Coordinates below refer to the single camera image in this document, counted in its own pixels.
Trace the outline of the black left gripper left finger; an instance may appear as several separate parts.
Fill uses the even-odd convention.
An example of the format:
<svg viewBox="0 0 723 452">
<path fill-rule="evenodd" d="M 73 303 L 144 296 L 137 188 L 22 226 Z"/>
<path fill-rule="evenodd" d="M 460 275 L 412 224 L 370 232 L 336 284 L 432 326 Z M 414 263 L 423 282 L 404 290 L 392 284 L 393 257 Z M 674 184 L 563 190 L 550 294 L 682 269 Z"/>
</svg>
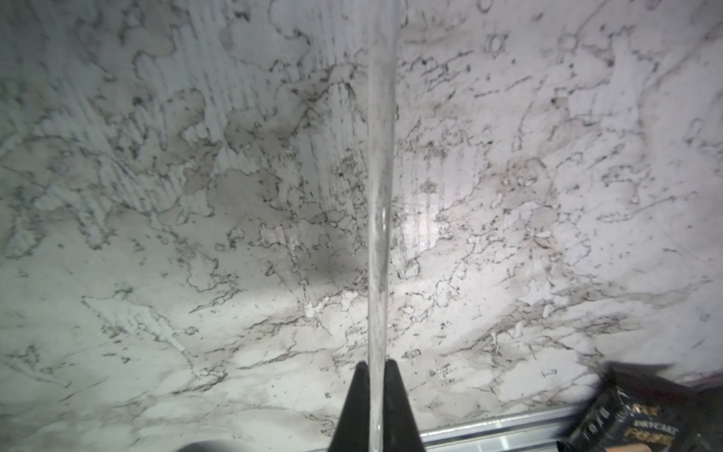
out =
<svg viewBox="0 0 723 452">
<path fill-rule="evenodd" d="M 370 385 L 367 363 L 356 365 L 329 452 L 368 452 Z"/>
</svg>

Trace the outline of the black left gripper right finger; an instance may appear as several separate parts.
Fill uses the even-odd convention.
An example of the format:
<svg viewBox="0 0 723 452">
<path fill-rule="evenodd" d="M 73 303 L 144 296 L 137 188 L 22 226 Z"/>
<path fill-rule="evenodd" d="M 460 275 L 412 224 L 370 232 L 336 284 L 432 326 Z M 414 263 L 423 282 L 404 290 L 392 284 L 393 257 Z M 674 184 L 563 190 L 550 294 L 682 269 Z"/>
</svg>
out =
<svg viewBox="0 0 723 452">
<path fill-rule="evenodd" d="M 386 361 L 383 383 L 383 450 L 425 452 L 396 361 Z"/>
</svg>

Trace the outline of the white glass stirring rod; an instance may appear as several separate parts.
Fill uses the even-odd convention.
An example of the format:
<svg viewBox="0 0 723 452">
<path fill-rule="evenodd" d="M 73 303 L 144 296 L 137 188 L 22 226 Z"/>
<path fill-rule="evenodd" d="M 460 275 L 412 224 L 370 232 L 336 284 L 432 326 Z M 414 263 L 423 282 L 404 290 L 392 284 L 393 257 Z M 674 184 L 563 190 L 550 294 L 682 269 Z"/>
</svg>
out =
<svg viewBox="0 0 723 452">
<path fill-rule="evenodd" d="M 382 451 L 400 3 L 371 1 L 367 12 L 368 449 Z"/>
</svg>

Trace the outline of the black snack packet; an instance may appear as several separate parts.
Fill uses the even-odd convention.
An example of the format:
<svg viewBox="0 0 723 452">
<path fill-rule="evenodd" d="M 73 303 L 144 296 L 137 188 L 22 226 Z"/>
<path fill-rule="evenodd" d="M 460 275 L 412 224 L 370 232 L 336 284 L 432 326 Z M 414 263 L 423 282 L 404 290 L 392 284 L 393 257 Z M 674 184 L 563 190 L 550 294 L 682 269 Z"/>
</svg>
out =
<svg viewBox="0 0 723 452">
<path fill-rule="evenodd" d="M 698 402 L 686 386 L 629 366 L 611 367 L 601 391 L 557 442 L 560 451 L 674 451 Z"/>
</svg>

